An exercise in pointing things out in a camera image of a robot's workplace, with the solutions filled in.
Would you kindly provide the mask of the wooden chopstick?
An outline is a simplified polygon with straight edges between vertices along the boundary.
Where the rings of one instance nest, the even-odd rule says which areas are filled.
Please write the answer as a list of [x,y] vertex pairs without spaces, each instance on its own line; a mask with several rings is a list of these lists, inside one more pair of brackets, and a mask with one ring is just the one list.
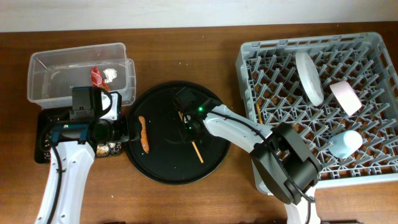
[[256,111],[257,111],[259,123],[260,124],[264,124],[263,118],[262,118],[262,115],[261,115],[261,109],[260,109],[260,106],[258,105],[258,103],[256,103]]
[[[184,122],[183,116],[182,116],[181,112],[178,111],[178,115],[179,115],[179,117],[180,117],[180,120],[181,120],[182,122]],[[191,142],[191,144],[192,144],[192,146],[193,146],[193,148],[194,148],[194,150],[195,150],[195,152],[196,152],[196,154],[197,154],[197,156],[198,156],[200,162],[203,164],[204,161],[203,161],[203,158],[202,158],[202,156],[201,156],[201,154],[200,154],[200,152],[199,152],[199,150],[198,150],[198,148],[197,148],[197,145],[196,145],[195,142],[193,142],[193,141]]]

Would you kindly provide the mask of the black rectangular tray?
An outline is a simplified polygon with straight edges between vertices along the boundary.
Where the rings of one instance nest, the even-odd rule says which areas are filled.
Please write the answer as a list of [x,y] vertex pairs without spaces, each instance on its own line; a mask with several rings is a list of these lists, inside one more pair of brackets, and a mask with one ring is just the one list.
[[35,150],[34,150],[34,161],[38,164],[46,164],[50,162],[50,153],[43,152],[40,150],[40,135],[46,127],[47,124],[51,123],[53,120],[58,119],[58,117],[66,110],[71,109],[71,107],[64,108],[50,108],[42,110],[37,118],[37,130],[35,138]]

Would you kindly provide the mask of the white tissue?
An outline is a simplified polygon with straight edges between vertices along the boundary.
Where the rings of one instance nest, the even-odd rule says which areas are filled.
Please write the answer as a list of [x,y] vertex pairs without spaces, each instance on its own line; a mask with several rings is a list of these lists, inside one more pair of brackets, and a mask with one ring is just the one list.
[[118,76],[117,70],[113,68],[107,68],[103,71],[103,73],[105,74],[106,77],[104,80],[105,83],[113,82],[113,80],[116,79]]

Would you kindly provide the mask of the grey round plate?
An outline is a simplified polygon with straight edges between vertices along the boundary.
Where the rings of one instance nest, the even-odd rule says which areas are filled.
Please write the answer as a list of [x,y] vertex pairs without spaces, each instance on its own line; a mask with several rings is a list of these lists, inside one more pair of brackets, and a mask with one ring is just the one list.
[[297,52],[295,54],[295,63],[303,89],[308,99],[314,106],[319,106],[324,100],[322,84],[317,68],[309,56],[305,52]]

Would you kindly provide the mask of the round black serving tray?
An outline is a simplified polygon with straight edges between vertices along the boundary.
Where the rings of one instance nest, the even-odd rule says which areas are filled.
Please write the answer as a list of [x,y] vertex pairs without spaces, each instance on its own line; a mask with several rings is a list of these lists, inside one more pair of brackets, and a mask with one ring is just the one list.
[[187,87],[201,100],[216,98],[209,89],[190,82],[168,82],[147,90],[131,106],[128,121],[146,120],[149,153],[141,141],[129,141],[124,147],[129,160],[146,177],[170,185],[189,184],[212,173],[226,157],[230,143],[211,136],[210,144],[195,142],[202,164],[190,142],[183,142],[183,123],[173,99]]

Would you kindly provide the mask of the food scraps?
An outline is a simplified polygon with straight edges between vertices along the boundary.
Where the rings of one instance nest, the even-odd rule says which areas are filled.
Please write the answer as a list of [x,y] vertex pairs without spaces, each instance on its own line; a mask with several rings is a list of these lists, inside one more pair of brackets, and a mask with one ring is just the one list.
[[122,151],[121,143],[109,142],[97,146],[96,157],[117,156]]

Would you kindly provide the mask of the light blue plastic cup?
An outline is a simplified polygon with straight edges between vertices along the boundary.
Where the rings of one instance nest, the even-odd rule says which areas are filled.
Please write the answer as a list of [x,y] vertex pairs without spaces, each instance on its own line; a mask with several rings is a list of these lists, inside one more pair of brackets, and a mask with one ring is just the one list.
[[346,159],[362,146],[363,139],[358,132],[349,130],[333,136],[329,142],[332,143],[330,153],[339,159]]

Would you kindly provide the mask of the grey dishwasher rack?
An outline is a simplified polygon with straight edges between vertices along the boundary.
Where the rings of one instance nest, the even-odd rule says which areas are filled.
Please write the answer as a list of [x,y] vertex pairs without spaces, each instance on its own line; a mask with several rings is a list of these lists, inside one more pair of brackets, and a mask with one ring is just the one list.
[[[314,106],[300,83],[295,54],[308,53],[320,76],[323,103]],[[397,180],[397,72],[375,32],[244,43],[236,60],[246,116],[264,124],[291,124],[322,165],[318,188]],[[330,85],[347,81],[362,107],[348,116]],[[362,146],[346,159],[329,140],[356,131]]]

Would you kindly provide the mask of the orange carrot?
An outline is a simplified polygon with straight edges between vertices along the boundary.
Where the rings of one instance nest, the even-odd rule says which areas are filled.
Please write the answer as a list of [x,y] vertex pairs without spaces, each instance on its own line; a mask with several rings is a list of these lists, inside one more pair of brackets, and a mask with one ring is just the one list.
[[149,153],[149,143],[147,139],[146,131],[146,120],[143,116],[139,116],[139,122],[141,124],[141,146],[146,154]]

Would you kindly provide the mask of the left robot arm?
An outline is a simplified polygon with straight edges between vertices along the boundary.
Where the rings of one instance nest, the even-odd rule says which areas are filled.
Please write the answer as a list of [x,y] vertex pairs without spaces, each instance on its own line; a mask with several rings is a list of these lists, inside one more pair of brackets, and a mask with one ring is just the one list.
[[50,170],[36,223],[79,223],[88,173],[98,146],[129,140],[121,95],[99,87],[76,87],[72,107],[50,121],[40,134]]

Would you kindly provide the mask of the red snack wrapper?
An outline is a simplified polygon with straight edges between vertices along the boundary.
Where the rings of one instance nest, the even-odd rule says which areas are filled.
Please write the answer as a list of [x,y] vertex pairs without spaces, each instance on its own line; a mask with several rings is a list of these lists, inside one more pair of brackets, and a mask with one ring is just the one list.
[[110,88],[103,80],[102,74],[98,67],[93,67],[90,69],[90,78],[93,86],[110,91]]

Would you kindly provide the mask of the clear plastic waste bin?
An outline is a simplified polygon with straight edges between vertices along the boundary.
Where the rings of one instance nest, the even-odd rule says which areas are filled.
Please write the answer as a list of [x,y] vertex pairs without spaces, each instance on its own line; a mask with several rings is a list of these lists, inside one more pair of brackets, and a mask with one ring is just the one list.
[[111,91],[122,96],[122,105],[129,106],[136,99],[134,62],[127,57],[123,43],[89,45],[49,50],[32,54],[27,75],[27,99],[47,108],[72,105],[72,89],[91,86],[90,72],[98,68],[103,78],[105,70],[116,71],[116,78],[108,83]]

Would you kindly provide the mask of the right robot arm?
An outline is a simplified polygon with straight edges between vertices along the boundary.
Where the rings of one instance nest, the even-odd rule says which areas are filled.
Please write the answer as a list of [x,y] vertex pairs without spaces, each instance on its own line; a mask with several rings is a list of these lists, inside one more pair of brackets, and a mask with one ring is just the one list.
[[284,204],[288,223],[321,222],[315,186],[322,166],[291,125],[253,122],[216,99],[199,98],[186,87],[175,94],[174,105],[182,115],[186,141],[210,134],[249,153],[268,191]]

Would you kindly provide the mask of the pink bowl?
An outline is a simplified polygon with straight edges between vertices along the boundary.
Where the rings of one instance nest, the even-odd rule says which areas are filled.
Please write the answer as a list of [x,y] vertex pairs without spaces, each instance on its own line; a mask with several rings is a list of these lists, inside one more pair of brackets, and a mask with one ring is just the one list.
[[354,115],[362,107],[360,99],[347,81],[332,84],[330,89],[348,116]]

